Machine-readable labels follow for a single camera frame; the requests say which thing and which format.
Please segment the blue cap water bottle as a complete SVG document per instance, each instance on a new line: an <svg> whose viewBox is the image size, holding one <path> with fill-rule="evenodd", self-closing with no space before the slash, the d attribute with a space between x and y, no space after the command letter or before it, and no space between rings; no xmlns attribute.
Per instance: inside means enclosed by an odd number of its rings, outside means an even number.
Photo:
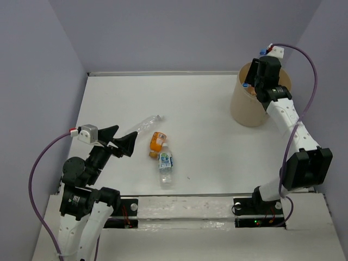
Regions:
<svg viewBox="0 0 348 261"><path fill-rule="evenodd" d="M268 50L267 49L261 49L259 52L259 56L263 57L266 56L268 54Z"/></svg>

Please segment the green label water bottle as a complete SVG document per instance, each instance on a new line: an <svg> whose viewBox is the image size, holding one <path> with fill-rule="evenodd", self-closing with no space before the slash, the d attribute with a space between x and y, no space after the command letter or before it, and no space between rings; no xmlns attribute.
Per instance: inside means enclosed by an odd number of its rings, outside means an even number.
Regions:
<svg viewBox="0 0 348 261"><path fill-rule="evenodd" d="M163 143L158 154L158 170L161 187L171 189L173 187L173 154L167 143Z"/></svg>

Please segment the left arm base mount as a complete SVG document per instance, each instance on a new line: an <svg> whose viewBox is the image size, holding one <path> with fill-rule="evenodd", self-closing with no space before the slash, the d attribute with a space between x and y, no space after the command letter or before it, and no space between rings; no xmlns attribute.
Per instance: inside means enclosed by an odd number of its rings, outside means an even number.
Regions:
<svg viewBox="0 0 348 261"><path fill-rule="evenodd" d="M133 229L138 227L139 200L135 197L122 197L120 207L106 221L104 228Z"/></svg>

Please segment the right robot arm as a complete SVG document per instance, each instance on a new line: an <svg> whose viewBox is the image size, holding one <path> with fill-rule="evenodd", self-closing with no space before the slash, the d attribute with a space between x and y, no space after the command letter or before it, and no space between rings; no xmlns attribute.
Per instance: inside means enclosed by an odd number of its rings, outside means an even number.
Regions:
<svg viewBox="0 0 348 261"><path fill-rule="evenodd" d="M254 58L245 78L287 142L279 177L254 189L250 206L256 213L292 191L321 185L333 159L331 150L322 148L307 131L290 91L279 83L280 70L276 57Z"/></svg>

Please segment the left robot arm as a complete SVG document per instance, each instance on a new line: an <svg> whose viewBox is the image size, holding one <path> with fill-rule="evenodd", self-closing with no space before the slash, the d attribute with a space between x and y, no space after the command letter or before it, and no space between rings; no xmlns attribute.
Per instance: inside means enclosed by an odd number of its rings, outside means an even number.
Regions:
<svg viewBox="0 0 348 261"><path fill-rule="evenodd" d="M86 159L71 157L63 165L64 186L60 205L58 246L65 260L90 260L108 219L118 211L129 225L127 207L118 190L93 188L110 157L130 157L137 132L115 138L117 125L98 129L93 125L72 128L73 138L92 146Z"/></svg>

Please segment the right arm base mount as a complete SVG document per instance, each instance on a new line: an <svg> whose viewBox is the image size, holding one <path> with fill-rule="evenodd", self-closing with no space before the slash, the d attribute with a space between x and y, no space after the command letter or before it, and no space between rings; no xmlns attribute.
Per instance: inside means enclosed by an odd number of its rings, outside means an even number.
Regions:
<svg viewBox="0 0 348 261"><path fill-rule="evenodd" d="M280 200L267 202L264 206L256 207L250 197L233 199L231 208L235 216L236 228L285 227L285 216Z"/></svg>

